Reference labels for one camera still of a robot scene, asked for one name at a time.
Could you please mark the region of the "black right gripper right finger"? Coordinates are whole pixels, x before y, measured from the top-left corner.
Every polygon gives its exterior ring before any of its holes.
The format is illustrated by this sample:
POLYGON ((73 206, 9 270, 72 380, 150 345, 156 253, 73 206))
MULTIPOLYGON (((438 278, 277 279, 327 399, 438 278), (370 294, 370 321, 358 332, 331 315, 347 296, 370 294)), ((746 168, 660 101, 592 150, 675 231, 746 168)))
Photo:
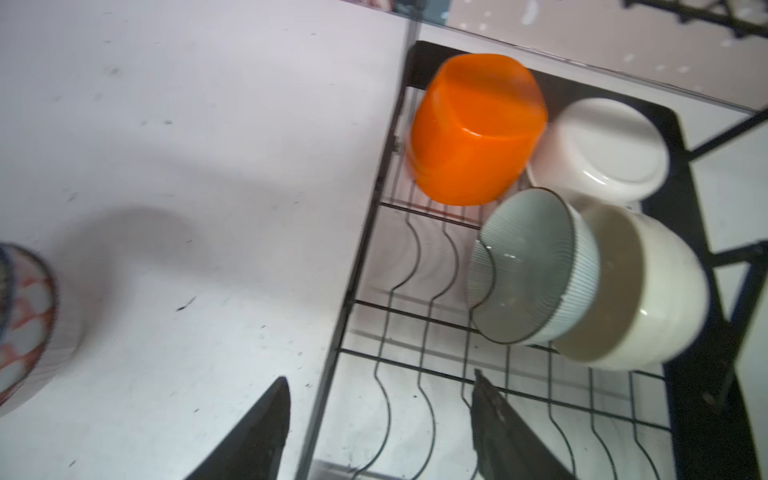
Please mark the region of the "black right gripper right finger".
POLYGON ((475 371, 470 416, 478 473, 483 478, 574 477, 479 369, 475 371))

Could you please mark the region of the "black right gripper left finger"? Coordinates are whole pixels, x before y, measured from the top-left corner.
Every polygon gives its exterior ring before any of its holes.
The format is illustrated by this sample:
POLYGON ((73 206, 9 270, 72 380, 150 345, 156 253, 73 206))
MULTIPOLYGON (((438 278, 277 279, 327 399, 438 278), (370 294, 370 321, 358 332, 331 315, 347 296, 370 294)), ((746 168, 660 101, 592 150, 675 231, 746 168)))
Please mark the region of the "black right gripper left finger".
POLYGON ((289 433, 290 411, 288 380, 281 376, 187 478, 276 479, 289 433))

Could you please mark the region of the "light green glazed bowl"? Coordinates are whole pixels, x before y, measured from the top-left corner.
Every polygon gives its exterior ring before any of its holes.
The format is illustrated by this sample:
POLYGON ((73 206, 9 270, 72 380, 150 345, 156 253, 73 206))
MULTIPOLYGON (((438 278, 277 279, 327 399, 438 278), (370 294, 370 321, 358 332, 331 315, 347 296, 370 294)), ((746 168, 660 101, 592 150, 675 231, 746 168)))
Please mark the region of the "light green glazed bowl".
POLYGON ((554 191, 530 188, 502 202, 479 231, 467 272, 470 317, 498 344, 553 341, 583 319, 600 274, 582 216, 554 191))

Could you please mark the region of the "cream ceramic bowl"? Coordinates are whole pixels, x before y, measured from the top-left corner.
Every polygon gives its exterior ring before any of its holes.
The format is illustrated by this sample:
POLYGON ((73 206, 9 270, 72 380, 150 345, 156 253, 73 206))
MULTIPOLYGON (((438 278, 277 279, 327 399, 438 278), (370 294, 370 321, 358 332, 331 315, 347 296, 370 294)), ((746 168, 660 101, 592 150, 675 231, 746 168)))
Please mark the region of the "cream ceramic bowl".
POLYGON ((681 354, 702 331, 710 306, 693 250, 658 220, 627 208, 593 204, 582 217, 601 255, 599 288, 555 348, 603 370, 637 370, 681 354))

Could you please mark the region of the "patterned ceramic bowl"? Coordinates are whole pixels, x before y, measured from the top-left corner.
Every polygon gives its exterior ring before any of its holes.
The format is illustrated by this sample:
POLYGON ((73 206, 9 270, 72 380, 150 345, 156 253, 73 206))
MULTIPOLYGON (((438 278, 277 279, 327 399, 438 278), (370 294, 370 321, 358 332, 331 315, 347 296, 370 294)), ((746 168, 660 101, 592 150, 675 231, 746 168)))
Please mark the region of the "patterned ceramic bowl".
POLYGON ((51 265, 21 245, 1 245, 1 414, 38 394, 72 360, 83 320, 51 265))

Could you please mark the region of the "white plastic bowl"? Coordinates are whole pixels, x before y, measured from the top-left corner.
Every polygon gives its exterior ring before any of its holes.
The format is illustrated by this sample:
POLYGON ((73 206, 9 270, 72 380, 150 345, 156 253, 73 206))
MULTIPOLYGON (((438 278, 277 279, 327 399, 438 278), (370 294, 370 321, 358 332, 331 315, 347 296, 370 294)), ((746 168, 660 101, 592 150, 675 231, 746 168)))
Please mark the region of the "white plastic bowl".
POLYGON ((653 123, 629 105, 589 98, 567 106, 526 166, 530 183, 571 202, 639 202, 667 179, 670 154, 653 123))

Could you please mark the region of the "orange plastic bowl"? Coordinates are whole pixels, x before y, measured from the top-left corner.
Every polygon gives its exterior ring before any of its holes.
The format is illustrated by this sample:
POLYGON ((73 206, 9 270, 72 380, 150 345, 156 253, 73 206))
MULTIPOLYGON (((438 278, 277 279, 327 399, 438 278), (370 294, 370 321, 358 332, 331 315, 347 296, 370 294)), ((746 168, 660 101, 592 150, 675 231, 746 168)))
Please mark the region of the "orange plastic bowl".
POLYGON ((542 92, 523 64, 498 54, 454 56, 414 115, 409 171, 438 203, 487 204, 521 175, 547 122, 542 92))

